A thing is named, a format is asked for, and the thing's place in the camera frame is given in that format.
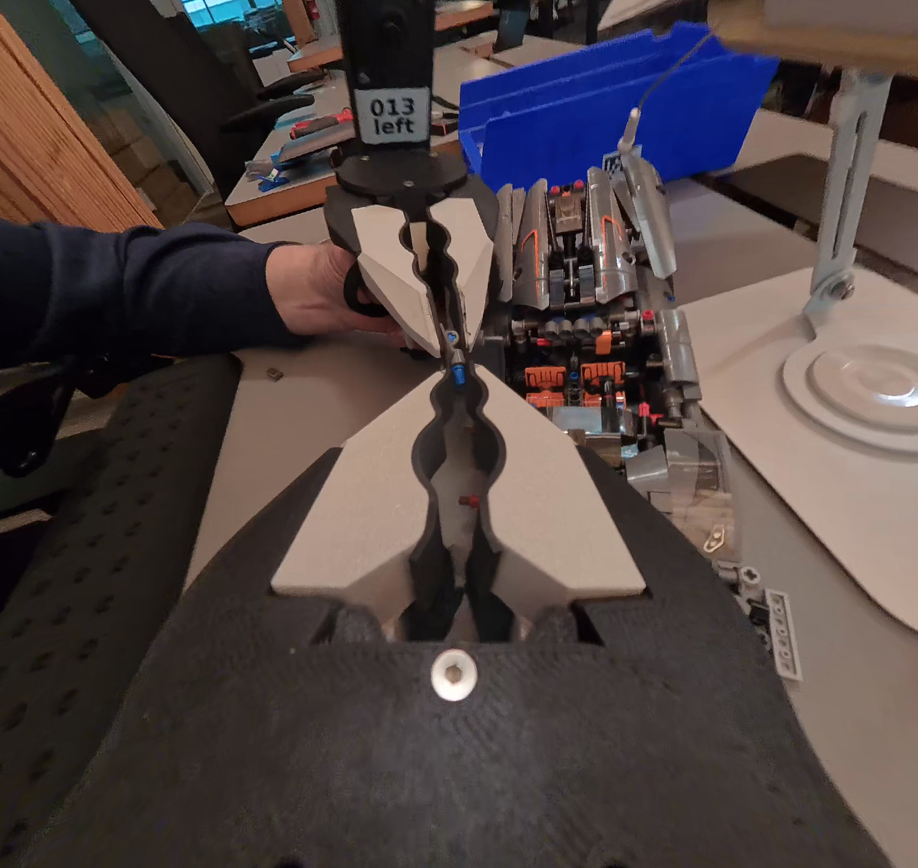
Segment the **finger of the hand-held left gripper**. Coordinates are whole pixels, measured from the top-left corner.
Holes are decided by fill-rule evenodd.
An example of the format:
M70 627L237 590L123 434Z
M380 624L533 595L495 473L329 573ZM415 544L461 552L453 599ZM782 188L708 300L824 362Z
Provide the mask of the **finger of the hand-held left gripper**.
M429 285L409 246L407 216L391 206L370 205L350 213L359 243L363 281L416 347L442 357L440 327Z
M430 208L432 224L444 235L442 254L452 329L472 350L488 299L494 244L476 202L449 197Z

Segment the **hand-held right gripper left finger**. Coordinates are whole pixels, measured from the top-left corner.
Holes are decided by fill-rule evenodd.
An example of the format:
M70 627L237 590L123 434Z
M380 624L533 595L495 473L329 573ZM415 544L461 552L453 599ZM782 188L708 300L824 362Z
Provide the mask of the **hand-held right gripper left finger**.
M432 480L454 396L452 375L435 371L335 452L272 577L276 594L367 608L380 625L406 615L411 640L446 638L455 574Z

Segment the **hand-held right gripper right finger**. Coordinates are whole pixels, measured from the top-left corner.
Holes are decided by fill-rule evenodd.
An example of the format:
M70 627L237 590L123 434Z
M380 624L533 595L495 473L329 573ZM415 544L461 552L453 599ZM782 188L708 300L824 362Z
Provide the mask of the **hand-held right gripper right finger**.
M574 603L637 597L645 578L575 441L492 371L465 401L481 476L465 595L483 642Z

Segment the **grey lego car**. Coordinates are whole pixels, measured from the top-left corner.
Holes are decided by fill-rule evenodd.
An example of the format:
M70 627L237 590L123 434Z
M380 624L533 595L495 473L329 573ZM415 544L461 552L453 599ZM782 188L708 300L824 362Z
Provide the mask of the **grey lego car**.
M724 436L701 420L688 322L659 179L644 167L499 203L498 290L481 342L530 406L599 455L671 520L734 590L736 515Z

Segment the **person's left forearm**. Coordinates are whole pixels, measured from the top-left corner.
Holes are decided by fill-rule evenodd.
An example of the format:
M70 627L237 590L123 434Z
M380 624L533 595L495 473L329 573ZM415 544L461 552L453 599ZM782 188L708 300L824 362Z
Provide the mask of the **person's left forearm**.
M267 286L273 245L206 224L102 233L1 222L1 367L295 347Z

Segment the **pile of small lego pieces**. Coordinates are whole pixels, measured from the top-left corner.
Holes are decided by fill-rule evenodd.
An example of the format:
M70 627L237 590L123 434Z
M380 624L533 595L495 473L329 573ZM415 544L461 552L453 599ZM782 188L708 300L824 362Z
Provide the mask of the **pile of small lego pieces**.
M733 595L770 655L776 672L784 680L801 683L801 658L789 595L766 587L752 566L735 568Z

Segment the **person's left hand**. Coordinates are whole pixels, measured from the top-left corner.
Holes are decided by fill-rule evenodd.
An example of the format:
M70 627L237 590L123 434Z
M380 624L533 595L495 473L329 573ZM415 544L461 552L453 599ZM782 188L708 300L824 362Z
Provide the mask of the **person's left hand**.
M273 304L286 328L300 336L365 333L404 347L402 328L390 316L352 311L343 296L345 278L357 263L349 251L326 240L282 244L268 255L265 276Z

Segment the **wooden background desk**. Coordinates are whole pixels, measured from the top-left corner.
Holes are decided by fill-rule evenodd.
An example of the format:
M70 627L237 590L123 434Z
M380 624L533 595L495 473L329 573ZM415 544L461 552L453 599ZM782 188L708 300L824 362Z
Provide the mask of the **wooden background desk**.
M496 13L494 3L487 0L437 2L435 30L438 33L486 20ZM306 43L286 62L291 73L320 69L339 61L341 47L338 36L328 36Z

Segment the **blue plastic bin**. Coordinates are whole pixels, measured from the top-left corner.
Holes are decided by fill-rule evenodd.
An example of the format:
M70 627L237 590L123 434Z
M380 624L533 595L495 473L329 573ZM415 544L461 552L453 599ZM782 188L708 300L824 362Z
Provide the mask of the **blue plastic bin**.
M717 172L736 161L777 64L723 47L705 25L643 30L465 82L459 139L495 192L568 184L616 153L640 106L636 144L663 182Z

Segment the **black high-back chair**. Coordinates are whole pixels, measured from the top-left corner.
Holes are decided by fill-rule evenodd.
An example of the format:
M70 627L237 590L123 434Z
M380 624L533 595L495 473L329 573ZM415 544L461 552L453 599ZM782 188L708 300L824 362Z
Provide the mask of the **black high-back chair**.
M292 94L295 76L255 92L192 26L151 0L69 0L88 27L178 125L210 171L222 199L233 191L278 118L313 105Z

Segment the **black mesh office chair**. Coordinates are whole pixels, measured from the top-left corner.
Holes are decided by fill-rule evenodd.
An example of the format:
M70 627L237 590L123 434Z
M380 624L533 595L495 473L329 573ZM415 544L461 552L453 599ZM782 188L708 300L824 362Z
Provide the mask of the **black mesh office chair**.
M81 779L182 592L240 374L221 355L133 381L2 611L2 866Z

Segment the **white book stand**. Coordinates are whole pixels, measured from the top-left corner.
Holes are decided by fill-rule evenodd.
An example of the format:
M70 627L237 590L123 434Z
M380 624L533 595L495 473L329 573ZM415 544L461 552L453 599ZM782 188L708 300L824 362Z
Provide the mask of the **white book stand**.
M850 577L916 630L916 294L855 266L892 77L916 74L916 0L710 0L728 48L842 70L818 252L696 302L703 409Z

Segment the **thick wooden pillar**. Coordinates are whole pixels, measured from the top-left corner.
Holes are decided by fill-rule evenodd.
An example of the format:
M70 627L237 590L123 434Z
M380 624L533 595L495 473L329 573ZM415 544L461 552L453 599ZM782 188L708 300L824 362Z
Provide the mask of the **thick wooden pillar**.
M103 232L162 226L4 17L1 218Z

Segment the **red handled tool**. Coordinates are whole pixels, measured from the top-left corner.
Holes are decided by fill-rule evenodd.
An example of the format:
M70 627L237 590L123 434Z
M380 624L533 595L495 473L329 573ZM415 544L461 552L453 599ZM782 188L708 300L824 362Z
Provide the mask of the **red handled tool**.
M289 137L291 140L301 140L330 129L351 127L352 123L353 115L350 107L345 107L336 114L295 122L290 129Z

